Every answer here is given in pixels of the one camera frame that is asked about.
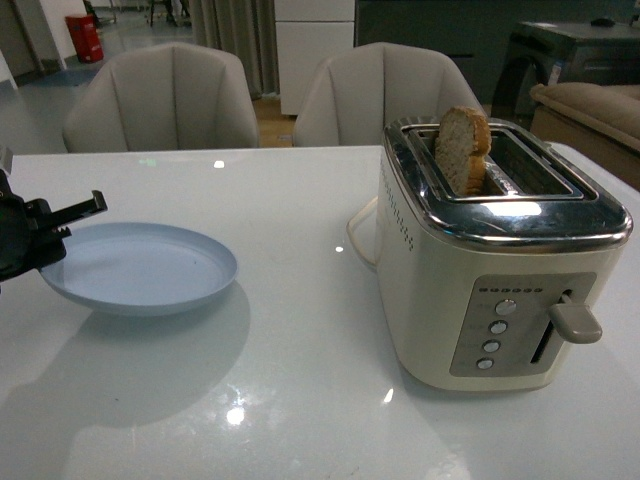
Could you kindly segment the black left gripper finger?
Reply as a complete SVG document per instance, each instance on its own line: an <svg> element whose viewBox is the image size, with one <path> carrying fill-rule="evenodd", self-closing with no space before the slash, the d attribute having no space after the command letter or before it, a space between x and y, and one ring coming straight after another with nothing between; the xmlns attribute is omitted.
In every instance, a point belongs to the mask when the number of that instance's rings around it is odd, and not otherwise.
<svg viewBox="0 0 640 480"><path fill-rule="evenodd" d="M70 229L65 225L53 225L47 228L47 243L57 244L71 235Z"/></svg>
<svg viewBox="0 0 640 480"><path fill-rule="evenodd" d="M77 204L52 212L47 217L48 225L69 225L96 214L106 212L108 206L103 193L99 190L91 191L91 198Z"/></svg>

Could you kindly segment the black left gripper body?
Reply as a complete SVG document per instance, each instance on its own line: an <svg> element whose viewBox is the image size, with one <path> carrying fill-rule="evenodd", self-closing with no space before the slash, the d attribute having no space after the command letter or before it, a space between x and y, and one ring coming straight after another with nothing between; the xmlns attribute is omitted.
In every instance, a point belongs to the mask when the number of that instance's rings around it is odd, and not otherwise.
<svg viewBox="0 0 640 480"><path fill-rule="evenodd" d="M14 194L8 175L1 171L1 279L9 280L41 269L66 256L64 242L47 243L47 228L40 224L52 213L48 202L25 202Z"/></svg>

